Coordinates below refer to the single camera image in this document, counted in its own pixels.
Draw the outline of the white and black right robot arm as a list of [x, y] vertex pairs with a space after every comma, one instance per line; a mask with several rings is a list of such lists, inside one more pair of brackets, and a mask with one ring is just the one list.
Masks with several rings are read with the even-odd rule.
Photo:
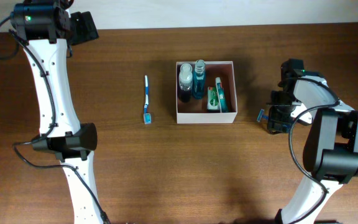
[[319, 72], [300, 59], [281, 65], [279, 91], [272, 91], [267, 120], [270, 134], [287, 134], [290, 155], [303, 178], [275, 223], [316, 223], [329, 198], [358, 177], [358, 111], [328, 87]]

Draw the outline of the clear bottle with purple liquid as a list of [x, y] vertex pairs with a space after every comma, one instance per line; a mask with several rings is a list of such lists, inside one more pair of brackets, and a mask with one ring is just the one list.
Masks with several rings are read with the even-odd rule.
[[192, 94], [192, 85], [193, 85], [193, 69], [189, 63], [184, 63], [180, 67], [180, 73], [178, 76], [179, 84], [179, 99], [187, 103], [189, 102]]

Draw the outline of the green soap box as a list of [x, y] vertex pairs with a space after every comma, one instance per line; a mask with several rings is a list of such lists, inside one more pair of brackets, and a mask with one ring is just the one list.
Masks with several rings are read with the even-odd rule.
[[212, 112], [220, 111], [219, 99], [218, 99], [216, 88], [209, 86], [207, 90], [207, 94], [208, 94], [207, 110]]

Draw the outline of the teal mouthwash bottle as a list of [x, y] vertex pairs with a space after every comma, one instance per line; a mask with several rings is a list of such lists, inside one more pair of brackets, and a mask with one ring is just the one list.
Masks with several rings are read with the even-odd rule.
[[206, 81], [205, 61], [197, 60], [193, 71], [193, 97], [197, 100], [203, 98]]

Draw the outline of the white and teal toothpaste tube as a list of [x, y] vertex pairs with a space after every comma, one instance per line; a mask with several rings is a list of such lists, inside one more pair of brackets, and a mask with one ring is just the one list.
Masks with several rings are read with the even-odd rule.
[[217, 90], [217, 94], [218, 94], [220, 111], [222, 113], [228, 113], [229, 110], [227, 107], [226, 97], [224, 94], [224, 89], [223, 89], [221, 78], [216, 77], [215, 82], [216, 82], [216, 90]]

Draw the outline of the blue disposable razor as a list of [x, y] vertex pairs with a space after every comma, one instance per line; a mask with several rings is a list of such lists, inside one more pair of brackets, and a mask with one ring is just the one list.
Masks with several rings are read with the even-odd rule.
[[257, 122], [261, 122], [262, 120], [268, 120], [269, 119], [269, 116], [265, 114], [265, 110], [264, 109], [261, 109], [259, 111], [259, 114], [257, 116]]

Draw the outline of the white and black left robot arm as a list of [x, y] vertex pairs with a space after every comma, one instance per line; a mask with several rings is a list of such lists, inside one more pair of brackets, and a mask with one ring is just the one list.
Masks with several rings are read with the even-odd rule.
[[98, 39], [90, 12], [69, 13], [73, 1], [24, 1], [9, 17], [12, 35], [29, 60], [40, 111], [33, 150], [53, 154], [67, 178], [75, 223], [109, 223], [93, 172], [96, 126], [76, 115], [67, 75], [71, 46]]

